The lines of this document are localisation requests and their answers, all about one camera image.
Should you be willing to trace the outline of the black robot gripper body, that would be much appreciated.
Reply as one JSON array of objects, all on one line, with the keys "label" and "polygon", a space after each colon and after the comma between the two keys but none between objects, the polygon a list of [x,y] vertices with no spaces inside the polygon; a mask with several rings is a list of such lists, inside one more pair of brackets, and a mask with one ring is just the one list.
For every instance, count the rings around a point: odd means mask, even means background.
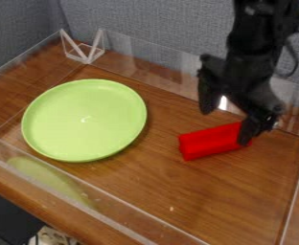
[{"label": "black robot gripper body", "polygon": [[269,84],[279,55],[280,50],[272,45],[229,38],[224,59],[208,54],[198,57],[197,71],[206,69],[215,74],[223,97],[227,97],[244,113],[245,110],[265,110],[279,117],[284,113],[284,103]]}]

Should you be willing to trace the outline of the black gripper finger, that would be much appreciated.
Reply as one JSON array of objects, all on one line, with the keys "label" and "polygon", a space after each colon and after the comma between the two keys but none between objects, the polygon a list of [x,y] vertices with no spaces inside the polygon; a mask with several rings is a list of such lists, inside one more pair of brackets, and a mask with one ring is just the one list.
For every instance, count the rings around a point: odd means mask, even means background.
[{"label": "black gripper finger", "polygon": [[264,131],[271,131],[279,115],[265,110],[245,110],[245,119],[240,123],[237,144],[247,145],[251,139]]},{"label": "black gripper finger", "polygon": [[198,109],[204,115],[208,115],[219,107],[223,96],[219,78],[206,69],[200,69],[196,76]]}]

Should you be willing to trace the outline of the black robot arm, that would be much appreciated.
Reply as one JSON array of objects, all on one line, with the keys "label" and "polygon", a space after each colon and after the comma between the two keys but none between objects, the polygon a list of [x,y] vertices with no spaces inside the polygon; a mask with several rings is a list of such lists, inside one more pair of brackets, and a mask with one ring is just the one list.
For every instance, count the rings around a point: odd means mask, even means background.
[{"label": "black robot arm", "polygon": [[299,0],[232,0],[232,8],[225,58],[198,57],[197,100],[204,114],[217,108],[221,98],[247,114],[236,138],[245,145],[273,128],[284,113],[269,80],[281,52],[296,55],[288,38],[299,32]]}]

